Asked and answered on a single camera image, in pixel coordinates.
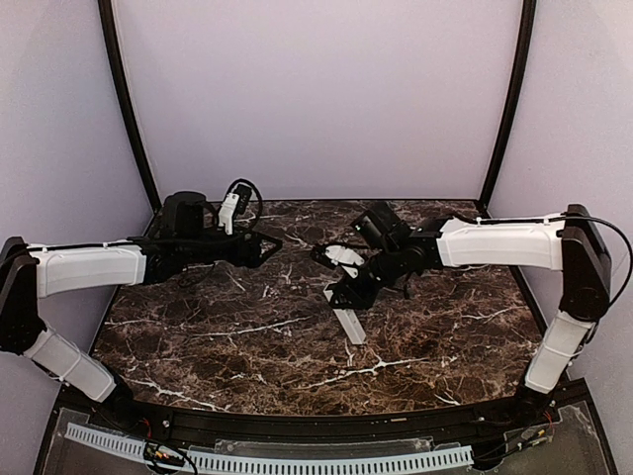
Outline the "white remote control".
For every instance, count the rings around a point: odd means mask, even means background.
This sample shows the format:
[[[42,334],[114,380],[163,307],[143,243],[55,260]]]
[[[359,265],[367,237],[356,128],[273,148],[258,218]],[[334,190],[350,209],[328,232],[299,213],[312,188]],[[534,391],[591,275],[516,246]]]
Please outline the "white remote control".
[[[335,309],[333,307],[334,304],[334,283],[328,284],[324,290],[323,294],[333,309],[339,323],[341,324],[343,330],[346,333],[347,338],[353,345],[361,345],[366,342],[366,334],[362,328],[361,323],[359,322],[355,312],[349,309]]]

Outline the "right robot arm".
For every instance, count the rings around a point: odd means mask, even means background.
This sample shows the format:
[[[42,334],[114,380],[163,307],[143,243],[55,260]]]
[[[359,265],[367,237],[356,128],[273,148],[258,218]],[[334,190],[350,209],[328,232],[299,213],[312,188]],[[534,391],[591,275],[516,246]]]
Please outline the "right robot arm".
[[[370,309],[383,288],[429,269],[473,265],[547,268],[563,275],[558,312],[503,410],[484,416],[486,425],[533,425],[553,399],[561,375],[591,340],[600,320],[620,298],[611,290],[612,261],[598,231],[603,221],[580,204],[561,214],[532,218],[429,218],[413,228],[385,202],[352,224],[361,244],[332,241],[315,246],[312,259],[345,276],[329,284],[329,306],[355,343],[364,337],[355,315]]]

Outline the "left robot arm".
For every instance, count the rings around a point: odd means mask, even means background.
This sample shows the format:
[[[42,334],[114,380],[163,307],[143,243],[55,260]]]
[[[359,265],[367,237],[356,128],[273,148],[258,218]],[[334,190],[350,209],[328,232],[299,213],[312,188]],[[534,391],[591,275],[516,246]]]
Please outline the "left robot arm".
[[[132,391],[113,370],[40,317],[39,301],[80,289],[162,283],[192,265],[218,261],[257,268],[282,243],[234,223],[249,199],[242,183],[218,208],[202,193],[177,192],[165,199],[146,237],[54,246],[7,239],[1,251],[2,351],[31,359],[98,404],[131,399]]]

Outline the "black front rail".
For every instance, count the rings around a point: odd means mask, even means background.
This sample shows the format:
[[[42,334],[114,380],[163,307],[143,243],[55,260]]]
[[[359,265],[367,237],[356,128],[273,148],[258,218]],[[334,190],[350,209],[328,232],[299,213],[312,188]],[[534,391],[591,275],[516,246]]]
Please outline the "black front rail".
[[[220,439],[260,442],[344,443],[430,437],[474,444],[500,439],[518,427],[506,401],[438,410],[365,416],[261,416],[172,408],[141,403],[134,435],[178,446],[210,446]]]

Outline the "black left frame post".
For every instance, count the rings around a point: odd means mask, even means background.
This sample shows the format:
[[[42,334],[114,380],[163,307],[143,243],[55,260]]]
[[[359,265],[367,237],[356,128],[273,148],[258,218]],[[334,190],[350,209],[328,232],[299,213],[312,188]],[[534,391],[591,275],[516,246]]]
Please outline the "black left frame post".
[[[150,170],[149,161],[136,120],[135,106],[126,78],[123,55],[118,37],[114,3],[111,0],[98,0],[97,4],[111,76],[124,127],[133,153],[136,171],[150,209],[153,213],[156,213],[161,208],[161,200],[153,174]]]

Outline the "black frame post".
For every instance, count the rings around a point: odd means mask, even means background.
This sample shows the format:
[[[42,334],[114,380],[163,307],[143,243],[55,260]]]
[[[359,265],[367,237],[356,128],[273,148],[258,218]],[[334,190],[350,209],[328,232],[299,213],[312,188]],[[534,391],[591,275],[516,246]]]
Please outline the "black frame post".
[[[156,213],[161,208],[161,200],[153,174],[150,170],[149,161],[136,120],[135,106],[126,78],[123,55],[118,37],[114,3],[111,0],[98,0],[97,4],[111,76],[124,127],[133,153],[136,171],[150,209],[153,213]]]
[[[494,196],[497,180],[512,132],[529,57],[536,9],[536,0],[524,0],[521,4],[520,21],[505,101],[499,120],[493,152],[478,199],[479,208],[482,213],[488,210]]]

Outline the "black right frame post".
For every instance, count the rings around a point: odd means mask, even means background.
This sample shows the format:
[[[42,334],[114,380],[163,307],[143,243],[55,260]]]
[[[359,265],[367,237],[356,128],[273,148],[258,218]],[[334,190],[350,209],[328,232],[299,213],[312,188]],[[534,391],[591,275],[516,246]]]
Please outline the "black right frame post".
[[[479,208],[482,213],[488,210],[494,196],[497,180],[512,132],[529,57],[536,9],[536,0],[524,0],[521,4],[520,21],[505,101],[499,120],[493,152],[478,199]]]

